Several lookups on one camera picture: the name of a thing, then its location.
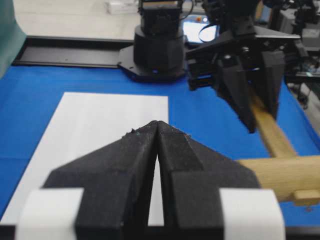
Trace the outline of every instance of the metal screw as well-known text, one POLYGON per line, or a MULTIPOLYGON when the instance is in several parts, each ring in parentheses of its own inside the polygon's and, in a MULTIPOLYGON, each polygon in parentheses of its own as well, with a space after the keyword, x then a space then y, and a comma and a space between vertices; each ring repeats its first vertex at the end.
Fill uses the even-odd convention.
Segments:
POLYGON ((248 53, 248 52, 249 52, 249 47, 243 46, 243 47, 242 47, 242 51, 243 51, 244 53, 248 53))

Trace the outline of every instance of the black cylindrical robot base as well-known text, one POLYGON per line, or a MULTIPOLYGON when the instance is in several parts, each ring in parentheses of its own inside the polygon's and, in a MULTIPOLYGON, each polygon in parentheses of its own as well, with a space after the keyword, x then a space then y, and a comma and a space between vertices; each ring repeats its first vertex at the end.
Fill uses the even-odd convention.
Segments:
POLYGON ((184 33, 146 35, 135 28, 133 46, 119 53, 119 67, 138 82, 169 82, 185 75, 184 33))

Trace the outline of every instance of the white tape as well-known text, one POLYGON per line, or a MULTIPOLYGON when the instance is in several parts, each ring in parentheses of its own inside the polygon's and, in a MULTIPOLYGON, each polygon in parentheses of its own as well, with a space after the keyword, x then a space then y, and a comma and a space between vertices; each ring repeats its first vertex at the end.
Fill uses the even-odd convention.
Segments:
POLYGON ((285 224, 273 190, 220 188, 224 240, 285 240, 285 224))
POLYGON ((47 188, 30 193, 15 240, 77 240, 74 230, 83 188, 47 188))

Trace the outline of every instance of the floor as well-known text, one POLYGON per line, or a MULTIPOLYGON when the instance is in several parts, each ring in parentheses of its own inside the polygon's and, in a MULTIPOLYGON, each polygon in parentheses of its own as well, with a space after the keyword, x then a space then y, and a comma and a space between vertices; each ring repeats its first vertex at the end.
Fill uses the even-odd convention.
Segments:
MULTIPOLYGON (((107 12, 108 0, 13 0, 16 19, 27 35, 132 40, 140 16, 107 12)), ((307 86, 302 91, 308 93, 307 86)), ((320 134, 320 101, 312 92, 305 110, 320 134)))

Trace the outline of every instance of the wooden dowel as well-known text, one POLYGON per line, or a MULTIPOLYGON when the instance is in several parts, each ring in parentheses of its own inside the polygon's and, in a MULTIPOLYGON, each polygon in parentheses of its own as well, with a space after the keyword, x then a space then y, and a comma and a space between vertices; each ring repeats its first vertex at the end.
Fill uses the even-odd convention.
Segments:
POLYGON ((297 156, 296 151, 272 115, 255 94, 251 97, 251 110, 256 120, 260 136, 272 158, 297 156))
POLYGON ((261 18, 263 11, 264 11, 264 4, 262 1, 260 1, 255 10, 255 20, 259 20, 261 18))
POLYGON ((316 199, 316 191, 320 191, 320 156, 242 159, 238 162, 255 172, 262 188, 273 189, 279 202, 299 201, 299 205, 308 206, 310 200, 320 200, 316 199), (295 194, 306 190, 315 191, 295 194))

